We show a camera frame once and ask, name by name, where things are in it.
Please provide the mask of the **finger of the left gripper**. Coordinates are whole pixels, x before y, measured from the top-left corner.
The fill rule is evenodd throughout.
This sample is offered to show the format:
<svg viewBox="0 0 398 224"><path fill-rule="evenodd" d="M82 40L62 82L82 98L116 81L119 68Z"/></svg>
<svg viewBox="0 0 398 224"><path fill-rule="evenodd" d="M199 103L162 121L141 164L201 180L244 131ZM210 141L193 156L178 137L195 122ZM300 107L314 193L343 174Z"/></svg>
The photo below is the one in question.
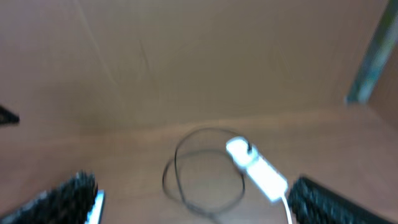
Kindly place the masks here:
<svg viewBox="0 0 398 224"><path fill-rule="evenodd" d="M0 112L1 125L18 124L20 122L20 118L18 117L18 115L7 110L5 107L0 106Z"/></svg>

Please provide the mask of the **blue Samsung Galaxy smartphone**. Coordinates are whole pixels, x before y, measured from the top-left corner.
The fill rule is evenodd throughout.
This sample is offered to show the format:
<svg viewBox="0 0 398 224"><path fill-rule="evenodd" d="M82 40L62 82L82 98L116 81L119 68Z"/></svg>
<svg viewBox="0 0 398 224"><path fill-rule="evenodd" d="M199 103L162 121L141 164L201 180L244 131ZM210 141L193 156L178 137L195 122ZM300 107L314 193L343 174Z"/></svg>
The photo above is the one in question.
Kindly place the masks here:
<svg viewBox="0 0 398 224"><path fill-rule="evenodd" d="M105 191L99 190L95 198L95 203L87 215L85 224L100 224L105 201Z"/></svg>

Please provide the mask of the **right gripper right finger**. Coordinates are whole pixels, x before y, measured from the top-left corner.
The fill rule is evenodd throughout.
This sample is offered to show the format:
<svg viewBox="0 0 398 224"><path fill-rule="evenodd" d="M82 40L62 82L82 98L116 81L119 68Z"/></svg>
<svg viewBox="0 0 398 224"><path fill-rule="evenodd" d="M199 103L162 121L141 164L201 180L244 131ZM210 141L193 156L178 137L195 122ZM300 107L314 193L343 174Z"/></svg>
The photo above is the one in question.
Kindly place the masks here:
<svg viewBox="0 0 398 224"><path fill-rule="evenodd" d="M342 197L307 176L300 176L287 198L298 223L305 224L393 224Z"/></svg>

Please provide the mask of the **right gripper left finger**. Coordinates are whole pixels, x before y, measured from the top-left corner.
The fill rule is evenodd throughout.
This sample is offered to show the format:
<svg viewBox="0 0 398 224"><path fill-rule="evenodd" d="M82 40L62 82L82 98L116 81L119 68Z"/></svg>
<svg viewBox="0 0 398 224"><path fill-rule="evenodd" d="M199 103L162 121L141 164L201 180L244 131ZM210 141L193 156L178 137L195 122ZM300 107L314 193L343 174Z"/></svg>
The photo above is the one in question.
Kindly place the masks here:
<svg viewBox="0 0 398 224"><path fill-rule="evenodd" d="M53 189L1 215L1 224L83 224L88 220L97 194L95 175L81 170Z"/></svg>

